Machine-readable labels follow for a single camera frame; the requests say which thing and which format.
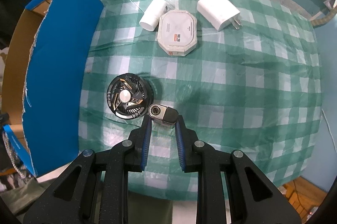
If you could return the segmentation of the white pill bottle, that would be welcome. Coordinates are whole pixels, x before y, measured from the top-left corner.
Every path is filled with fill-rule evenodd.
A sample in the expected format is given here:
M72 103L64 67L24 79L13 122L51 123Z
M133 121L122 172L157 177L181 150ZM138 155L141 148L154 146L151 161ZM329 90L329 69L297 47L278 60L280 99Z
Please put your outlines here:
M153 0L145 10L139 25L147 31L154 31L160 17L168 11L168 3L165 0Z

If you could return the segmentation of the pink tube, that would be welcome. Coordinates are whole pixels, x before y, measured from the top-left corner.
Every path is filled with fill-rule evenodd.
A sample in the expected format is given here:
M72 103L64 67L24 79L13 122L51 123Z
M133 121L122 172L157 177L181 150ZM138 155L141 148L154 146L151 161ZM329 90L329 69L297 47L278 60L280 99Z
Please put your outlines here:
M151 104L148 109L150 118L162 125L173 126L178 120L178 111L169 106L161 104Z

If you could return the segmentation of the white power adapter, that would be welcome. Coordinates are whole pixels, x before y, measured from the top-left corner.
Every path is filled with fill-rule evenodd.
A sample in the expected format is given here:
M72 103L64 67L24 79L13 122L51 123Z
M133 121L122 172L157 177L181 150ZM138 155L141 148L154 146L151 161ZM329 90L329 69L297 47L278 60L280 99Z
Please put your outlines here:
M197 11L217 30L228 25L235 29L241 27L239 22L240 11L229 0L199 0Z

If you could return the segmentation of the blue-edged cardboard box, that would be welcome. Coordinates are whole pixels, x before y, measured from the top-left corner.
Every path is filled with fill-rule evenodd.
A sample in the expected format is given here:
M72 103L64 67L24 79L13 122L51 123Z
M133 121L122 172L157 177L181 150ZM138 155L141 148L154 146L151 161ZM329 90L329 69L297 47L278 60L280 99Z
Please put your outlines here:
M27 170L43 176L79 153L79 106L100 0L31 0L13 33L2 85L4 127Z

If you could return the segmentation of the striped cloth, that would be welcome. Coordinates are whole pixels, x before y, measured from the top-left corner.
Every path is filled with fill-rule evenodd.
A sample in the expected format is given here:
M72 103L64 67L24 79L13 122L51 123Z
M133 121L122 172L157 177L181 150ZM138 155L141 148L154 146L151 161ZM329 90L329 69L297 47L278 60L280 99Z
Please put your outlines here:
M5 132L2 132L1 136L5 145L5 150L7 152L7 155L9 156L10 162L14 170L19 174L22 179L27 178L27 176L29 176L29 172L27 171L26 166L23 164L23 161L19 158L17 152L14 151L14 148L9 141L9 137Z

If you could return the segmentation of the white octagonal box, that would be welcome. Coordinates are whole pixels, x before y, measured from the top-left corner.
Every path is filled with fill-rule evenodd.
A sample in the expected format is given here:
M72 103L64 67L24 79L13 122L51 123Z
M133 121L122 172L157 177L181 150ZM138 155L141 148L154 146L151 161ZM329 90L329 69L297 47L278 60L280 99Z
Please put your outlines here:
M158 44L169 56L188 55L197 47L197 19L188 11L168 11L159 20Z

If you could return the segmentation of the black round fan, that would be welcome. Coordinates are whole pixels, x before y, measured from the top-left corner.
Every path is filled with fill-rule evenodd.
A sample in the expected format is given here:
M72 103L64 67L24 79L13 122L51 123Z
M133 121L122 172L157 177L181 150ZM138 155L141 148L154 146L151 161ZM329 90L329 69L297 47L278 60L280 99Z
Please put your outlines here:
M106 99L108 108L118 118L136 119L147 113L154 101L154 92L144 78L125 73L110 82Z

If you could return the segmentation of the green checkered tablecloth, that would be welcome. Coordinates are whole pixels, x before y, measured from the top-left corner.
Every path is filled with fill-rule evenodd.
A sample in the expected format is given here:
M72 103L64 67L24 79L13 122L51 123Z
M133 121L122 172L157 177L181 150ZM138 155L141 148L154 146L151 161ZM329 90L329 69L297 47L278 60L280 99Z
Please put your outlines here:
M197 47L167 55L139 21L152 0L101 0L79 107L79 148L107 150L141 119L117 118L106 92L127 72L148 80L154 101L175 108L218 150L242 150L277 186L307 167L322 107L318 43L311 22L270 0L229 0L241 27L217 31L199 0L166 0L197 18Z

